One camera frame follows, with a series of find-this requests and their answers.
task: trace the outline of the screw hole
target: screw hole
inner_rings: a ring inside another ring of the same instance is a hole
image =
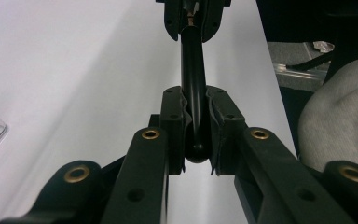
[[[156,130],[146,130],[142,133],[144,139],[156,139],[159,137],[159,132]]]
[[[90,169],[86,165],[79,165],[68,170],[63,179],[68,183],[77,183],[87,178],[90,174]]]
[[[128,200],[134,203],[140,202],[144,196],[145,192],[142,189],[131,189],[127,194]]]
[[[268,139],[269,138],[269,134],[264,131],[261,131],[261,130],[253,130],[253,131],[251,131],[251,135],[257,139]]]
[[[297,196],[300,197],[302,200],[308,202],[313,202],[316,200],[316,196],[310,190],[303,188],[297,191]]]
[[[358,169],[351,166],[339,167],[339,172],[347,179],[358,183]]]

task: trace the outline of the black plastic linkage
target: black plastic linkage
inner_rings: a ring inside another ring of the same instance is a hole
[[[170,175],[179,175],[185,169],[185,129],[191,122],[186,106],[181,87],[163,93],[159,127],[168,135]]]
[[[109,171],[118,171],[121,161],[112,163]],[[116,177],[110,172],[107,178],[114,183]],[[4,219],[0,224],[98,223],[108,193],[97,163],[73,161],[54,174],[26,215]]]
[[[187,26],[185,5],[194,4],[196,1],[188,0],[156,0],[164,3],[164,25],[170,37],[177,41],[178,35]],[[231,5],[231,0],[202,0],[199,3],[199,11],[196,13],[201,29],[202,42],[210,40],[219,30],[222,20],[223,8]]]
[[[247,128],[245,117],[226,91],[208,86],[206,95],[211,121],[212,169],[217,175],[235,175],[241,157],[236,139]]]
[[[330,161],[319,181],[358,223],[358,164],[350,161]]]
[[[248,128],[238,144],[245,165],[235,185],[250,223],[354,223],[274,133]]]
[[[166,223],[167,152],[167,134],[160,128],[133,136],[101,223]]]

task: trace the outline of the gray fabric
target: gray fabric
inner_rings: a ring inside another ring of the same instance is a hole
[[[301,160],[322,171],[329,161],[358,163],[358,60],[345,65],[309,100],[299,127]]]

